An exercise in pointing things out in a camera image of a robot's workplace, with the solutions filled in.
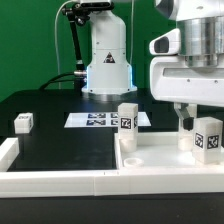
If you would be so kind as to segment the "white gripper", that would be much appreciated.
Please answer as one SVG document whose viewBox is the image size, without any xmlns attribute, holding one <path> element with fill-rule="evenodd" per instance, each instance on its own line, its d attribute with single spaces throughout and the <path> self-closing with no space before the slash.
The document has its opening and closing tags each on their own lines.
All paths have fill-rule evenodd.
<svg viewBox="0 0 224 224">
<path fill-rule="evenodd" d="M 189 68 L 180 56 L 155 57 L 150 64 L 150 90 L 156 100 L 178 102 L 174 110 L 180 125 L 191 131 L 194 118 L 186 103 L 224 107 L 224 56 L 210 68 Z"/>
</svg>

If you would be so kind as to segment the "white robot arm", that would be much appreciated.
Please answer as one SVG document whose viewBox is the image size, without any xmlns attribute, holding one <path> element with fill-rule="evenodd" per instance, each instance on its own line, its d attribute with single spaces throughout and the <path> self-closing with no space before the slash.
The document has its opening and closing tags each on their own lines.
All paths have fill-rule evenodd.
<svg viewBox="0 0 224 224">
<path fill-rule="evenodd" d="M 224 107 L 224 0 L 154 0 L 176 28 L 149 44 L 150 90 L 156 100 L 175 104 L 181 118 L 190 104 Z M 123 21 L 110 11 L 91 16 L 92 61 L 89 96 L 107 98 L 134 92 L 126 60 Z"/>
</svg>

